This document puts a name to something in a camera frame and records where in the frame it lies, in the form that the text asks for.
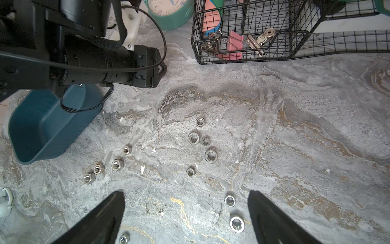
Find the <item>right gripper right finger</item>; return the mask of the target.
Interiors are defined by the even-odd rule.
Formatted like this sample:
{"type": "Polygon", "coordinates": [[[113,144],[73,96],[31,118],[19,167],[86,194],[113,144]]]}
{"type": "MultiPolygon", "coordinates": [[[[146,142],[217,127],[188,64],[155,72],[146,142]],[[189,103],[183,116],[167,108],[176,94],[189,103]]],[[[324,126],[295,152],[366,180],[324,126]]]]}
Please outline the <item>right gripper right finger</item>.
{"type": "Polygon", "coordinates": [[[261,192],[251,190],[247,205],[259,244],[320,243],[261,192]]]}

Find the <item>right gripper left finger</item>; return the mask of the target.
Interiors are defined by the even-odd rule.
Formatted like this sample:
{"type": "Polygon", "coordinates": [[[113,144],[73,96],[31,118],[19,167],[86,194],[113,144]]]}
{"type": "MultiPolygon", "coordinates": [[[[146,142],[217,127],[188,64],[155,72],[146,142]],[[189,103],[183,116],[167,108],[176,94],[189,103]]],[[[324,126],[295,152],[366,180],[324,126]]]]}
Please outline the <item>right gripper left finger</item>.
{"type": "Polygon", "coordinates": [[[125,206],[124,192],[113,192],[68,232],[54,241],[54,243],[115,243],[125,211],[125,206]]]}

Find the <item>teal plastic storage box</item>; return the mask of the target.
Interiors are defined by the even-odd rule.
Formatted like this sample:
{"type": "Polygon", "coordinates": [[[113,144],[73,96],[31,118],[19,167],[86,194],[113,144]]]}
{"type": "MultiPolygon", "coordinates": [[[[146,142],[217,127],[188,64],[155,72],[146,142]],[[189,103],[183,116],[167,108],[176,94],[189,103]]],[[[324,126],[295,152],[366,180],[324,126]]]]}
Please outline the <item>teal plastic storage box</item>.
{"type": "Polygon", "coordinates": [[[33,90],[10,117],[9,137],[22,165],[62,155],[99,114],[103,95],[94,84],[72,85],[60,101],[48,90],[33,90]]]}

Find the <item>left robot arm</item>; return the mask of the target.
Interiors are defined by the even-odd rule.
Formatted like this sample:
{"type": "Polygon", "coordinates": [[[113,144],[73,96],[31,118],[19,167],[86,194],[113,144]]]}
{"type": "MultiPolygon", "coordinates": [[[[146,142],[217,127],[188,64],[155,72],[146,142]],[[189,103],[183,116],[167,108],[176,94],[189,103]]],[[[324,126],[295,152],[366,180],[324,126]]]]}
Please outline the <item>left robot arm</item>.
{"type": "Polygon", "coordinates": [[[1,99],[22,89],[61,98],[71,85],[155,88],[165,53],[125,47],[130,1],[1,1],[1,99]]]}

